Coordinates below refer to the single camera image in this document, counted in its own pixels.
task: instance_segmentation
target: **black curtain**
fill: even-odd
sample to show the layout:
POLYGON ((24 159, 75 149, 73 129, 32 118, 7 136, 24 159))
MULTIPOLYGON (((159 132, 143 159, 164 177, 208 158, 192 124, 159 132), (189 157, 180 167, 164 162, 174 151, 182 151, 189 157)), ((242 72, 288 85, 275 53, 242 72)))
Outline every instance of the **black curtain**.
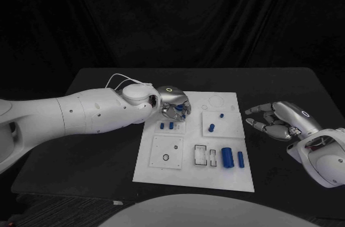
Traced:
POLYGON ((290 0, 85 0, 121 67, 242 67, 290 0))

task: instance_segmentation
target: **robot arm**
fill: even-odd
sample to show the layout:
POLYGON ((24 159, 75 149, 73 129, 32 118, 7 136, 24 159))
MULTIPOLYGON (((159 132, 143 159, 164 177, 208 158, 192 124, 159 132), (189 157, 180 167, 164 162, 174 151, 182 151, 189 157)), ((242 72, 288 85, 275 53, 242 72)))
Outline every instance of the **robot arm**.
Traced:
POLYGON ((101 88, 43 100, 0 100, 0 173, 50 139, 112 131, 143 123, 160 111, 166 117, 183 121, 173 107, 187 105, 189 100, 177 88, 169 89, 170 95, 160 94, 151 85, 140 83, 120 91, 101 88))
POLYGON ((301 163, 317 183, 327 187, 345 184, 345 129, 322 130, 313 117, 288 102, 274 102, 249 108, 245 114, 264 112, 268 124, 248 118, 247 123, 271 138, 290 141, 287 153, 301 163))

